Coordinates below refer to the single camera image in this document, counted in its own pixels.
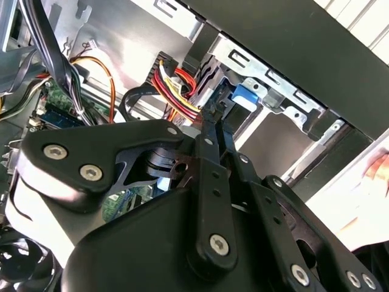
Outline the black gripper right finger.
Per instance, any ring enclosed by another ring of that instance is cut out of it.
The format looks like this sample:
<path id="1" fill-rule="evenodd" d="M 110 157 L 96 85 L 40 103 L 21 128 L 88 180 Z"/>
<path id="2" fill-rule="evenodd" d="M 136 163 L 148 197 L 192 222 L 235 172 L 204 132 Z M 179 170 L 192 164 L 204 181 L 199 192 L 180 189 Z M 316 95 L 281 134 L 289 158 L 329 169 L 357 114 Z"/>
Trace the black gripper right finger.
<path id="1" fill-rule="evenodd" d="M 260 229 L 269 256 L 266 276 L 274 291 L 382 291 L 373 273 L 314 215 L 279 177 L 261 179 L 237 152 L 222 114 L 217 115 L 221 161 Z"/>

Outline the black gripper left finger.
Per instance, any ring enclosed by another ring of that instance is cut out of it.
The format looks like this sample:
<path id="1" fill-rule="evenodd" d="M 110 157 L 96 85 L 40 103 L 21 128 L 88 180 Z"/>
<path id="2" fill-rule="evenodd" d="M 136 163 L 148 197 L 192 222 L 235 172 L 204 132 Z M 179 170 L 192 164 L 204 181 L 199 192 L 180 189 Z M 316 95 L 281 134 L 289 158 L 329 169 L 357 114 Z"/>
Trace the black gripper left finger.
<path id="1" fill-rule="evenodd" d="M 162 119 L 38 131 L 21 142 L 19 177 L 67 210 L 99 210 L 111 194 L 169 176 L 192 200 L 188 257 L 199 272 L 223 273 L 237 261 L 228 170 L 234 147 L 221 116 L 204 109 L 187 136 Z"/>

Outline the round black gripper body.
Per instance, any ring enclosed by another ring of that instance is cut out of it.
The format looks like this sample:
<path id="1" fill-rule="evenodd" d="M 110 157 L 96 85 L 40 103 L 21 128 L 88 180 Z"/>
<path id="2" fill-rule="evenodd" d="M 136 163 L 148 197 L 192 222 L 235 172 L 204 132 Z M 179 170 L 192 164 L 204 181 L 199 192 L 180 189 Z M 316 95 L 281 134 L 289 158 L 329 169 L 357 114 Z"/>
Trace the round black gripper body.
<path id="1" fill-rule="evenodd" d="M 73 250 L 63 291 L 291 291 L 253 216 L 233 209 L 238 263 L 214 282 L 187 260 L 192 198 L 169 192 L 92 231 Z"/>

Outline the person's hand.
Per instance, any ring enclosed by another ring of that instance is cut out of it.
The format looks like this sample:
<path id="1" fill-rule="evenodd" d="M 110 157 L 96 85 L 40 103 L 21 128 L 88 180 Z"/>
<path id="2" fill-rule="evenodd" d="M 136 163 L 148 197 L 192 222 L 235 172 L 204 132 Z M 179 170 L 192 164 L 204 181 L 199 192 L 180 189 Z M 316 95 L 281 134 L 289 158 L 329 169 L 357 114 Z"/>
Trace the person's hand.
<path id="1" fill-rule="evenodd" d="M 388 182 L 388 153 L 377 158 L 366 170 L 364 178 L 374 183 Z"/>

